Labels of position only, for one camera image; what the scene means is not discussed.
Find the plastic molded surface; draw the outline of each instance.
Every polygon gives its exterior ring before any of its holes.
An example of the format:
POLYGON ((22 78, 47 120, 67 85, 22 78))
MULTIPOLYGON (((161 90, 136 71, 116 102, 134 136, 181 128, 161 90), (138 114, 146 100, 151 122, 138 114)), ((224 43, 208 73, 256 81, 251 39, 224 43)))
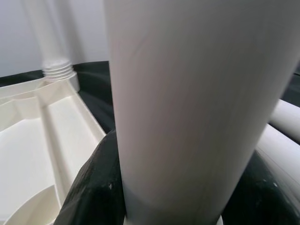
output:
POLYGON ((51 224, 105 133, 69 81, 9 87, 0 89, 0 225, 51 224))

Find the pipe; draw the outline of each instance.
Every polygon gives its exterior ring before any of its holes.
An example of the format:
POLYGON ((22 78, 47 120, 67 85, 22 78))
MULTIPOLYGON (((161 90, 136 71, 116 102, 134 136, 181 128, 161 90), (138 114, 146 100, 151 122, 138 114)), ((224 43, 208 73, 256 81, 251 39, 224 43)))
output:
POLYGON ((300 146, 267 124, 256 150, 300 200, 300 146))
POLYGON ((300 56, 298 0, 105 0, 127 220, 215 225, 300 56))
POLYGON ((70 79, 78 91, 77 74, 62 50, 45 0, 23 0, 23 2, 43 56, 42 70, 46 79, 49 81, 70 79))
POLYGON ((300 143, 300 108, 279 100, 273 111, 270 124, 300 143))

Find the vertical pipe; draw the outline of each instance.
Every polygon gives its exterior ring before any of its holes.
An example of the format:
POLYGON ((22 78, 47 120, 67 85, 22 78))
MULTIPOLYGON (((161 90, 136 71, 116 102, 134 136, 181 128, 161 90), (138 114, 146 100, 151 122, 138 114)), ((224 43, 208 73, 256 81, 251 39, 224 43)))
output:
POLYGON ((42 70, 46 79, 57 81, 69 78, 78 91, 76 72, 62 50, 45 0, 23 0, 23 2, 43 56, 42 70))
POLYGON ((298 0, 105 0, 127 218, 212 225, 300 56, 298 0))

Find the white plastic container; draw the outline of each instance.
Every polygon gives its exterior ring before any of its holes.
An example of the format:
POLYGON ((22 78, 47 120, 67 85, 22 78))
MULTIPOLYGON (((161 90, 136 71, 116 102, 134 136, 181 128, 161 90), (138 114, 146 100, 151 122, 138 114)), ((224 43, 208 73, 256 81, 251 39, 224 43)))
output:
POLYGON ((0 94, 0 225, 50 224, 105 132, 68 80, 0 94))

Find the cylindrical tube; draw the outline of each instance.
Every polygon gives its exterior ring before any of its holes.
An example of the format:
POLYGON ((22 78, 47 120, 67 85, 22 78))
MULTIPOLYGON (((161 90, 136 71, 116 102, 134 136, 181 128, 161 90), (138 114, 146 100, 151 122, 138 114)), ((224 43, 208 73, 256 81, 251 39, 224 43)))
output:
POLYGON ((273 111, 270 124, 300 143, 300 108, 279 100, 273 111))
POLYGON ((267 124, 256 150, 271 167, 275 176, 289 187, 299 201, 300 146, 267 124))
POLYGON ((24 5, 44 61, 65 58, 45 0, 24 0, 24 5))
POLYGON ((62 50, 45 0, 23 1, 43 56, 42 70, 46 79, 57 81, 68 78, 78 91, 77 74, 62 50))
POLYGON ((300 56, 298 0, 105 0, 128 221, 216 224, 300 56))

